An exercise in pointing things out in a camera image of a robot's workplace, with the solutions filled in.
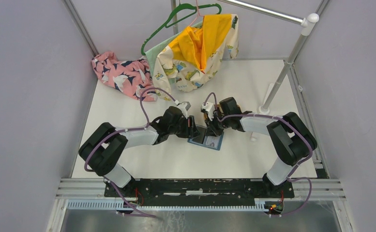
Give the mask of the teal card holder wallet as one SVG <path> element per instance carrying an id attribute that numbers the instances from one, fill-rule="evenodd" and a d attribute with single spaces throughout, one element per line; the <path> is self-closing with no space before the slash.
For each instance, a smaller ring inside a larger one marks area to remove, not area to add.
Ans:
<path id="1" fill-rule="evenodd" d="M 221 149 L 224 133 L 222 133 L 220 136 L 210 136 L 206 135 L 206 127 L 198 126 L 197 129 L 200 134 L 195 138 L 189 138 L 187 140 L 188 143 L 216 151 Z"/>

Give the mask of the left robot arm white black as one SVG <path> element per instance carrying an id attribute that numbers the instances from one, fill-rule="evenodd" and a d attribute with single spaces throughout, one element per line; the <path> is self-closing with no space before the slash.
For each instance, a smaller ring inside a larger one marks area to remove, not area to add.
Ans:
<path id="1" fill-rule="evenodd" d="M 181 106 L 170 106 L 162 116 L 147 126 L 118 129 L 102 123 L 79 148 L 78 154 L 88 172 L 94 172 L 116 185 L 116 191 L 129 197 L 135 190 L 134 178 L 118 161 L 125 149 L 141 145 L 157 145 L 170 135 L 193 139 L 200 135 L 194 116 L 188 116 Z"/>

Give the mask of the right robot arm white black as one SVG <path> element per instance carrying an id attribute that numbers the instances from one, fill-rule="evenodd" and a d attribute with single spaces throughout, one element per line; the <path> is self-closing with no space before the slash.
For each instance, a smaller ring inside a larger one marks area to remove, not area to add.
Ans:
<path id="1" fill-rule="evenodd" d="M 295 112 L 283 116 L 260 115 L 242 111 L 233 97 L 218 104 L 205 102 L 201 112 L 210 136 L 219 136 L 225 129 L 268 135 L 277 153 L 277 159 L 263 176 L 262 191 L 275 197 L 303 162 L 317 148 L 317 141 Z"/>

